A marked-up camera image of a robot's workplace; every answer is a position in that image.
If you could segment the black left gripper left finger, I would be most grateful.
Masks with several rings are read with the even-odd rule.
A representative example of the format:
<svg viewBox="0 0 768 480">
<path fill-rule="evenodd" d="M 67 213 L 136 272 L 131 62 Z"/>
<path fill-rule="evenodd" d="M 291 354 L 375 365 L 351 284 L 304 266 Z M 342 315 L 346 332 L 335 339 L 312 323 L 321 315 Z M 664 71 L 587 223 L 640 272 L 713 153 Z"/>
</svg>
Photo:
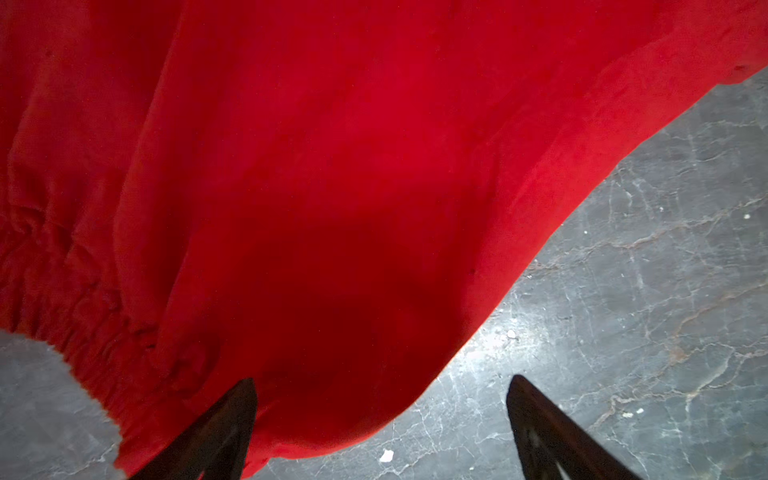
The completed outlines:
<svg viewBox="0 0 768 480">
<path fill-rule="evenodd" d="M 257 408 L 253 381 L 241 380 L 131 480 L 239 480 Z"/>
</svg>

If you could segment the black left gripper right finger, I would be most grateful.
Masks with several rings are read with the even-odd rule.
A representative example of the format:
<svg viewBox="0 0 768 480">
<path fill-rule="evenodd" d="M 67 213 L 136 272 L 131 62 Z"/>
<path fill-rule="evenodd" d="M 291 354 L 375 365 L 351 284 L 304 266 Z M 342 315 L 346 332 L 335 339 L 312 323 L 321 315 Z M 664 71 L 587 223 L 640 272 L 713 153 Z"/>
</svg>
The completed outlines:
<svg viewBox="0 0 768 480">
<path fill-rule="evenodd" d="M 639 480 L 522 375 L 506 407 L 526 479 Z"/>
</svg>

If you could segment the red shorts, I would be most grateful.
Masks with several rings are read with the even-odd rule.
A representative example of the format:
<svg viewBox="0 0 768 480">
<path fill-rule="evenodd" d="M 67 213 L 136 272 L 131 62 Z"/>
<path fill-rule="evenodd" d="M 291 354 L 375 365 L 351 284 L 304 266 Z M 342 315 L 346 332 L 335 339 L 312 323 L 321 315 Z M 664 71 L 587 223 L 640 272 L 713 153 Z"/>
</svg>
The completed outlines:
<svg viewBox="0 0 768 480">
<path fill-rule="evenodd" d="M 247 474 L 406 410 L 763 1 L 5 1 L 1 326 L 143 467 L 237 381 Z"/>
</svg>

